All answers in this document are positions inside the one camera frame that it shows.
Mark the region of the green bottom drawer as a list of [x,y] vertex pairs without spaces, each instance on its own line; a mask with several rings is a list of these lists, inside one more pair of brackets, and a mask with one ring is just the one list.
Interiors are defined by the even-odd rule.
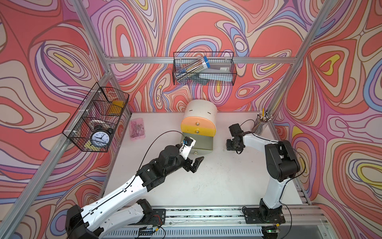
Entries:
[[206,155],[213,152],[213,137],[199,134],[183,133],[185,136],[193,138],[196,143],[192,147],[190,154]]

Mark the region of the orange top drawer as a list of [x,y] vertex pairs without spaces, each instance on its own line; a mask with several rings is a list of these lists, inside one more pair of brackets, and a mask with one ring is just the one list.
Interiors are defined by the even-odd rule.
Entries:
[[181,122],[181,128],[198,126],[202,128],[216,128],[215,123],[202,117],[186,117]]

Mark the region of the cream round drawer cabinet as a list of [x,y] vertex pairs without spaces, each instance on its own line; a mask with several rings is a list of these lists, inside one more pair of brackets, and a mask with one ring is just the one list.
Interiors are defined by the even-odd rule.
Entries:
[[188,103],[184,118],[202,117],[213,121],[216,125],[217,107],[207,100],[192,100]]

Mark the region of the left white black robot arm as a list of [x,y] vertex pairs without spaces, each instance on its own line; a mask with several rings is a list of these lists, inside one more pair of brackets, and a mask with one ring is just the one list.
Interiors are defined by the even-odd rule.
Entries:
[[65,222],[67,238],[101,239],[117,229],[152,217],[152,207],[142,196],[181,168],[195,173],[204,157],[191,160],[190,151],[191,146],[168,145],[119,188],[84,207],[71,207]]

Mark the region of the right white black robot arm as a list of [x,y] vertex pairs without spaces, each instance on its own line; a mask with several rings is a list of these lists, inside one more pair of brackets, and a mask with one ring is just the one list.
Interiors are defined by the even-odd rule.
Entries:
[[232,139],[226,141],[228,151],[241,154],[244,148],[254,148],[265,155],[266,169],[270,175],[265,196],[260,200],[259,216],[263,221],[282,212],[282,195],[289,181],[300,171],[295,150],[287,140],[275,141],[258,136],[250,131],[244,132],[240,124],[229,127]]

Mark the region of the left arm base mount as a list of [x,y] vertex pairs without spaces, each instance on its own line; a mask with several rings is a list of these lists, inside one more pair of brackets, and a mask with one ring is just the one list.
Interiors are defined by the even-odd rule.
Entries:
[[146,199],[138,200],[136,204],[130,207],[130,209],[133,207],[138,213],[138,216],[128,223],[128,225],[164,225],[166,220],[166,209],[153,209]]

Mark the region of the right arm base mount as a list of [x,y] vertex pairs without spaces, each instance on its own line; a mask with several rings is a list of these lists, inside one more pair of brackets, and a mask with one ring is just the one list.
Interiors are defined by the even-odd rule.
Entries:
[[246,224],[284,224],[286,222],[282,212],[282,206],[276,209],[268,209],[266,206],[243,207],[242,213]]

